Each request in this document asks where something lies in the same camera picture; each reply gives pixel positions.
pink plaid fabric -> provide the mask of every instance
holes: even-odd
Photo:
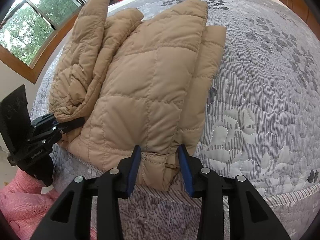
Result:
[[[11,183],[0,190],[0,209],[21,240],[29,240],[41,219],[58,198],[53,189],[41,194],[41,183],[18,169]],[[92,228],[91,239],[96,240]]]

jacket sleeve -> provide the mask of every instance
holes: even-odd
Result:
[[[31,177],[24,171],[18,169],[15,178],[5,186],[1,193],[25,192],[30,194],[41,194],[42,184],[39,180]]]

gray quilted bedspread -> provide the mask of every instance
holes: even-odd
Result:
[[[109,15],[136,7],[149,19],[182,1],[136,0]],[[226,26],[227,40],[195,156],[223,176],[245,175],[299,239],[320,208],[320,42],[296,14],[271,0],[203,1],[207,24]],[[33,117],[46,109],[50,75]],[[59,191],[76,175],[101,174],[57,146],[53,159]],[[196,239],[200,205],[184,193],[180,175],[167,193],[136,186],[120,201],[125,239]],[[228,239],[226,202],[224,208]]]

tree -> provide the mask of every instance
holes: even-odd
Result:
[[[56,25],[77,8],[72,0],[39,0],[35,5]],[[54,29],[28,4],[24,4],[0,30],[0,43],[29,65]]]

silver screw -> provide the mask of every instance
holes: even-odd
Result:
[[[83,177],[82,176],[75,177],[75,182],[76,183],[80,183],[82,181],[83,181]]]
[[[204,173],[204,174],[208,174],[208,173],[210,173],[210,169],[207,168],[207,167],[203,167],[203,168],[201,169],[201,172]]]
[[[113,169],[111,169],[109,172],[110,172],[110,174],[112,174],[112,175],[116,175],[116,174],[119,173],[119,169],[113,168]]]
[[[239,175],[239,176],[237,177],[237,180],[239,180],[240,182],[244,182],[244,181],[246,180],[246,178],[245,178],[245,176],[243,176],[243,175]]]

